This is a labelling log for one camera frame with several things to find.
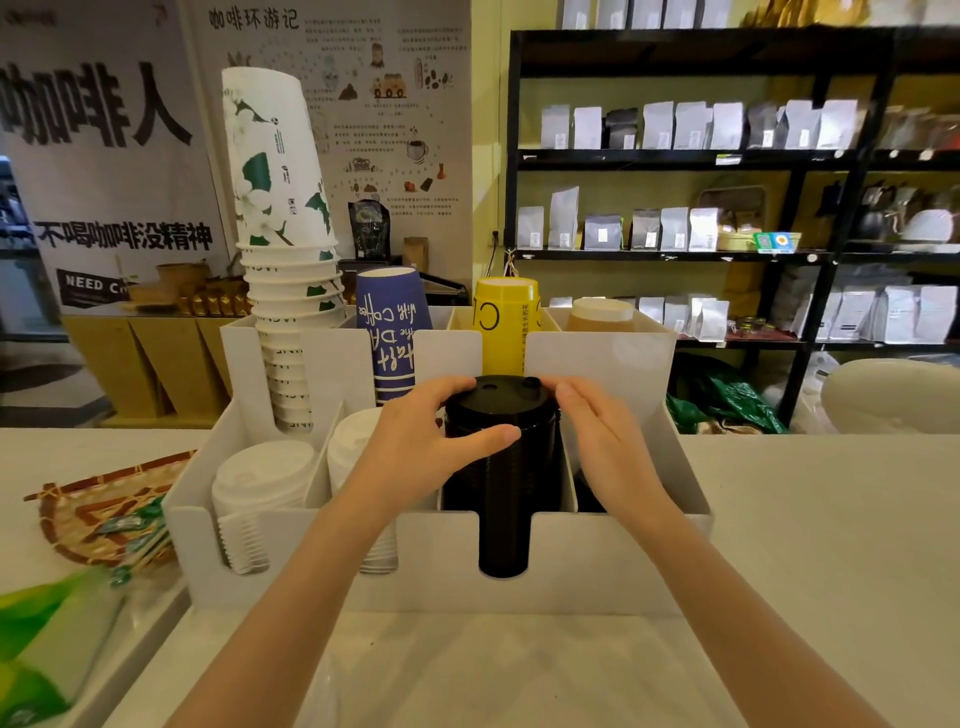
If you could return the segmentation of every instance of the poster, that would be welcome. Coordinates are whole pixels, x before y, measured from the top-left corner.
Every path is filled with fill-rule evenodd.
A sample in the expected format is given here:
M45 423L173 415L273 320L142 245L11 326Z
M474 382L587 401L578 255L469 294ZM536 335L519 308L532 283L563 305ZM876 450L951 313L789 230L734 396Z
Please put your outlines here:
M0 132L62 307L229 262L171 0L0 0Z
M430 272L469 283L469 0L189 5L226 189L221 70L289 73L303 85L340 255L355 257L348 204L373 199L390 212L394 255L404 237L427 237Z

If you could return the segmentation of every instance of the hand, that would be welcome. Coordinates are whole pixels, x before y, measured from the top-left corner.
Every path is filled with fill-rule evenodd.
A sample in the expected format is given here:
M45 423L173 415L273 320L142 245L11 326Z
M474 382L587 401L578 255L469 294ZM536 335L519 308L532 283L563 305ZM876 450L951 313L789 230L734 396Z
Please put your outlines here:
M541 381L573 422L584 475L608 513L624 525L640 526L671 508L677 511L623 401L580 376L544 376Z
M444 437L437 410L476 383L472 376L442 376L387 402L343 490L362 491L370 503L383 505L385 522L390 522L461 468L516 442L520 430L513 425Z

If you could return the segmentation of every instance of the counter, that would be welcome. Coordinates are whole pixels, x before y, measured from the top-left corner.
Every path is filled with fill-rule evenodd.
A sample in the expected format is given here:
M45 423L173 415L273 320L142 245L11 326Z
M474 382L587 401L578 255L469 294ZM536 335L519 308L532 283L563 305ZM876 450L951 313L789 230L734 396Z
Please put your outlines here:
M713 542L897 726L960 726L960 437L684 437ZM241 615L189 611L106 728L160 728ZM344 728L742 726L682 619L341 616Z
M198 448L205 430L0 429L0 594L57 581L80 567L58 555L23 497L49 481L69 483ZM77 704L43 728L99 728L190 604L176 565L134 580Z

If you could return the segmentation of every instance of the shelf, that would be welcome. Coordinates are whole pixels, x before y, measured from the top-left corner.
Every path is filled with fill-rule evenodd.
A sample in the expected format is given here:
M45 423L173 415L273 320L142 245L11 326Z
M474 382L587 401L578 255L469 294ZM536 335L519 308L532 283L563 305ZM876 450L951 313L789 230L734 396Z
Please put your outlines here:
M521 78L960 72L960 28L516 31Z
M785 331L771 331L760 335L727 334L727 340L697 341L686 336L677 339L677 349L764 349L796 351L804 345L800 339Z
M520 149L521 171L635 172L639 170L848 170L853 150L834 152L744 149L735 152L649 149Z
M601 260L604 262L686 262L705 261L731 262L781 262L801 265L821 265L829 260L826 251L803 251L785 255L765 253L739 253L716 251L715 253L666 253L663 251L516 251L517 260Z
M960 149L877 149L870 162L874 172L960 172Z
M883 344L879 341L825 341L818 342L817 352L911 352L944 353L960 352L960 341L947 341L943 344Z

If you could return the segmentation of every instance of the blue paper cup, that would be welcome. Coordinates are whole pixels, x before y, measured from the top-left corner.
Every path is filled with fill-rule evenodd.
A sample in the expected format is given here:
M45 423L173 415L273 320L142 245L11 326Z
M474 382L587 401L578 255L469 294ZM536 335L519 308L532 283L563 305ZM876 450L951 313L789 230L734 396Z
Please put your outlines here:
M414 383L414 331L433 328L420 274L401 267L364 271L356 296L357 326L371 338L376 398L402 397Z

